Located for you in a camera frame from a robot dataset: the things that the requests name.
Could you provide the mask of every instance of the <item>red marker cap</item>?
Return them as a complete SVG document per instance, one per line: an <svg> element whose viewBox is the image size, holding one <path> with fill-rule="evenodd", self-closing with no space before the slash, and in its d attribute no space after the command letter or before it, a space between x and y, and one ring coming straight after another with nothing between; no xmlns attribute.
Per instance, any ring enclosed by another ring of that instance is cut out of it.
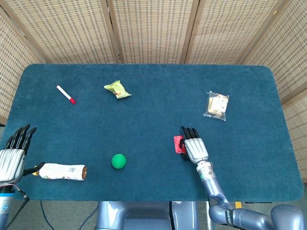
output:
<svg viewBox="0 0 307 230"><path fill-rule="evenodd" d="M76 103L76 101L75 101L74 99L72 99L72 98L70 98L69 101L70 101L71 103L73 103L73 104Z"/></svg>

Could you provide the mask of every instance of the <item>black cable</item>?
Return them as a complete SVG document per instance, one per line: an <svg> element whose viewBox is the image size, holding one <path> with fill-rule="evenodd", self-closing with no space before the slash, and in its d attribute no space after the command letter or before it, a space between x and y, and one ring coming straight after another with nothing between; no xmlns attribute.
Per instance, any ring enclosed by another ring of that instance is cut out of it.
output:
<svg viewBox="0 0 307 230"><path fill-rule="evenodd" d="M40 201L40 206L41 206L41 208L42 208L42 212L43 212L45 221L47 222L47 224L49 225L49 227L51 227L52 230L55 230L55 229L51 226L51 224L49 223L49 221L47 220L47 217L46 217L46 215L45 215L45 211L44 211L44 208L43 208L43 203L42 203L42 201Z"/></svg>
<svg viewBox="0 0 307 230"><path fill-rule="evenodd" d="M174 216L173 216L173 202L170 201L169 202L169 205L168 205L168 210L169 210L169 217L170 217L170 221L171 221L171 227L172 227L172 230L175 230L175 222L174 222Z"/></svg>
<svg viewBox="0 0 307 230"><path fill-rule="evenodd" d="M98 205L97 207L94 209L94 211L85 219L85 221L83 221L82 225L80 226L79 230L81 230L81 228L83 227L83 225L88 221L89 218L91 218L94 213L96 212L96 210L98 210L98 206L99 206L99 202L98 202Z"/></svg>
<svg viewBox="0 0 307 230"><path fill-rule="evenodd" d="M15 216L11 219L11 221L9 222L9 224L5 227L4 230L8 229L9 226L13 223L13 221L16 219L16 217L18 216L18 214L20 213L20 211L24 208L24 206L29 202L29 197L24 193L24 191L20 190L21 195L24 197L24 202L23 204L20 206L20 208L18 209L18 211L16 212Z"/></svg>

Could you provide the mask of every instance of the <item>blue tablecloth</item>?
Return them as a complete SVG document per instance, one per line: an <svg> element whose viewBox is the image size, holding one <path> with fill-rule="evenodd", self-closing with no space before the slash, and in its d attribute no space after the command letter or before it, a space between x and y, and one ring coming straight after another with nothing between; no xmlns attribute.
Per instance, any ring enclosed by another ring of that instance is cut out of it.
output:
<svg viewBox="0 0 307 230"><path fill-rule="evenodd" d="M104 89L116 80L131 97L118 100ZM226 122L202 116L210 90L230 95ZM198 130L230 200L302 195L273 75L263 66L34 64L21 77L3 139L28 123L37 132L26 167L88 167L83 182L23 178L32 199L206 200L196 165L175 154L180 126ZM121 170L111 166L116 153L127 157Z"/></svg>

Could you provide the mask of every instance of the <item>white marker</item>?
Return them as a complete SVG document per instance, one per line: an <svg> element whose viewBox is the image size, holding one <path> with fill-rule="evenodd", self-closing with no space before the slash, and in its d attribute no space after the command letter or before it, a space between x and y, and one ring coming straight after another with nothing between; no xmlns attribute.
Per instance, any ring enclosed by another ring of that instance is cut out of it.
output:
<svg viewBox="0 0 307 230"><path fill-rule="evenodd" d="M76 103L76 101L75 101L72 97L70 97L70 96L59 86L59 85L57 85L57 89L58 89L62 94L64 94L64 96L67 97L67 99L68 99L71 103L73 103L73 104Z"/></svg>

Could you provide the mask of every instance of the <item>crumpled wrapper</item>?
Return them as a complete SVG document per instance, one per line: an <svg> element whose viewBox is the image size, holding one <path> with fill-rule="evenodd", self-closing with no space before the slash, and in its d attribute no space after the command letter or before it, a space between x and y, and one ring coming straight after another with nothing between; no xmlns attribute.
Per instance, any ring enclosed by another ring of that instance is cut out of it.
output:
<svg viewBox="0 0 307 230"><path fill-rule="evenodd" d="M131 94L125 90L124 86L120 84L119 80L110 85L105 85L104 87L106 90L114 93L117 99L131 96Z"/></svg>

